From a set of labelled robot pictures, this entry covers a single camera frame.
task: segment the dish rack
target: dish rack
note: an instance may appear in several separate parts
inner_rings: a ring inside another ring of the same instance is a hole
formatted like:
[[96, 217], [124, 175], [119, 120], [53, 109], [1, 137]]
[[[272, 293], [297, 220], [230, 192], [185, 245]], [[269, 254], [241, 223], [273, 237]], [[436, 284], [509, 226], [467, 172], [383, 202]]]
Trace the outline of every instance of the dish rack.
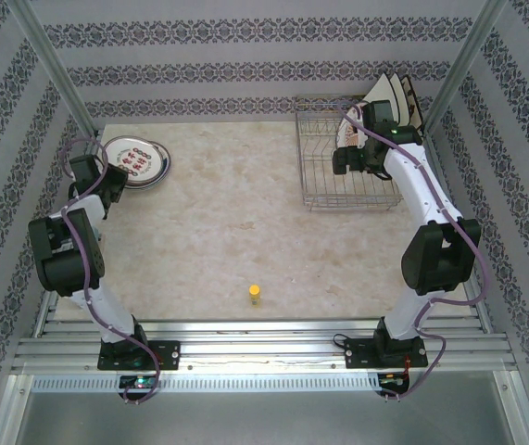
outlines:
[[334, 175], [332, 154], [341, 116], [340, 100], [358, 101], [362, 96], [303, 95], [296, 98], [297, 157], [303, 203], [314, 209], [383, 209], [402, 200], [393, 181], [366, 172]]

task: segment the striped wall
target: striped wall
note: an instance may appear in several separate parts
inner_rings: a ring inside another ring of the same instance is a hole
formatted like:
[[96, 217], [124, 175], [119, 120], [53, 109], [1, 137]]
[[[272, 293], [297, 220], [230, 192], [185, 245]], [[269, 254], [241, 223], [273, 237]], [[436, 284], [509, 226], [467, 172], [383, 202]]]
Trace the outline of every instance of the striped wall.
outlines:
[[31, 334], [42, 288], [27, 223], [66, 195], [57, 150], [78, 130], [44, 67], [0, 1], [0, 388], [16, 340]]
[[484, 0], [35, 0], [97, 125], [293, 119], [383, 71], [434, 97]]
[[529, 1], [507, 3], [434, 140], [456, 205], [483, 227], [490, 316], [529, 395]]

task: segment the stacked plates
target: stacked plates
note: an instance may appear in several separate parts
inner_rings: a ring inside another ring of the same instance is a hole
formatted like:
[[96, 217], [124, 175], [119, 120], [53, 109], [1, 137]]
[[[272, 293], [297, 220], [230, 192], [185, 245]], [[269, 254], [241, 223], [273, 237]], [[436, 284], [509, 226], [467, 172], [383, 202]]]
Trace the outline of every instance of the stacked plates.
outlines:
[[128, 172], [126, 188], [151, 188], [160, 183], [170, 170], [170, 153], [157, 142], [120, 136], [109, 141], [105, 147], [109, 163]]

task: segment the small yellow bottle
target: small yellow bottle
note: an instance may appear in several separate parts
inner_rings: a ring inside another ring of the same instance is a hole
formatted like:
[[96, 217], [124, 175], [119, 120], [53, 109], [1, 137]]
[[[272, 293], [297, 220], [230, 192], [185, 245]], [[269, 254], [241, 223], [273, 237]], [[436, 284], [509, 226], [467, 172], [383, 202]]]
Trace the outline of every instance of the small yellow bottle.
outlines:
[[260, 304], [260, 286], [252, 285], [249, 287], [249, 297], [252, 300], [253, 306], [259, 306]]

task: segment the metal rack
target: metal rack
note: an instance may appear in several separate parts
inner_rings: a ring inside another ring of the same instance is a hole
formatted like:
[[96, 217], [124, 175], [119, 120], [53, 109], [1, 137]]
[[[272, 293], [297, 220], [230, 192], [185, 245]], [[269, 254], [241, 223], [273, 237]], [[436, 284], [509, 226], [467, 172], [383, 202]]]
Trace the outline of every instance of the metal rack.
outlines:
[[303, 203], [313, 209], [385, 209], [402, 200], [396, 183], [365, 172], [334, 175], [332, 154], [343, 97], [299, 96], [296, 99], [297, 158]]

